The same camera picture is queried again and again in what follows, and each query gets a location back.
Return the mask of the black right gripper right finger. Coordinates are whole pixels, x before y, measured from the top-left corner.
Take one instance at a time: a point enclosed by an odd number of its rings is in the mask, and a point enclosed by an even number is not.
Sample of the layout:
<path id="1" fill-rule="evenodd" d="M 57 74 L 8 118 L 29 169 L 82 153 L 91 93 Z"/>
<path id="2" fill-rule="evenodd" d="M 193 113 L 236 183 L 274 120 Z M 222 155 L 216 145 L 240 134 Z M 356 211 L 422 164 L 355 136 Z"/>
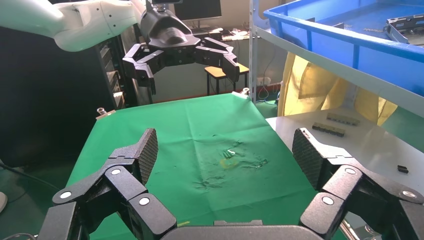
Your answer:
<path id="1" fill-rule="evenodd" d="M 331 239 L 347 213 L 361 217 L 385 240 L 424 237 L 424 197 L 366 169 L 345 149 L 320 143 L 306 128 L 294 132 L 292 154 L 317 194 L 301 226 Z"/>

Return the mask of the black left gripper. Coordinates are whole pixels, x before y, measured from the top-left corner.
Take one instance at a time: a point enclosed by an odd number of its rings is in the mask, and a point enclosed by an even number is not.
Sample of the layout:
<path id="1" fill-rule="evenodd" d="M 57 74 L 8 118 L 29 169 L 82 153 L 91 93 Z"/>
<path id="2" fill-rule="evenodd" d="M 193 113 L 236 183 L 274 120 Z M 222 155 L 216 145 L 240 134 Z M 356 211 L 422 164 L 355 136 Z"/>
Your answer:
<path id="1" fill-rule="evenodd" d="M 233 82 L 240 67 L 233 47 L 210 37 L 201 40 L 171 11 L 146 10 L 140 21 L 146 44 L 136 43 L 122 59 L 125 75 L 156 94 L 154 74 L 165 66 L 192 64 L 220 68 Z"/>

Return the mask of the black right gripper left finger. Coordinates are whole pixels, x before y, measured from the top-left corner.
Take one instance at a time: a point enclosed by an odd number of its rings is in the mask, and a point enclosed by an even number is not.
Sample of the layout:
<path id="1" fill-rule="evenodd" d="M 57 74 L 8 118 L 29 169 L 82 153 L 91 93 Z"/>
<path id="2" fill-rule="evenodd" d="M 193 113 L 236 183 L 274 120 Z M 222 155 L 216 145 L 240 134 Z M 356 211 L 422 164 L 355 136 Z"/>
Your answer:
<path id="1" fill-rule="evenodd" d="M 38 234 L 40 240 L 87 240 L 102 221 L 117 214 L 139 240 L 159 240 L 176 218 L 146 188 L 158 155 L 156 130 L 117 148 L 93 174 L 59 190 Z"/>

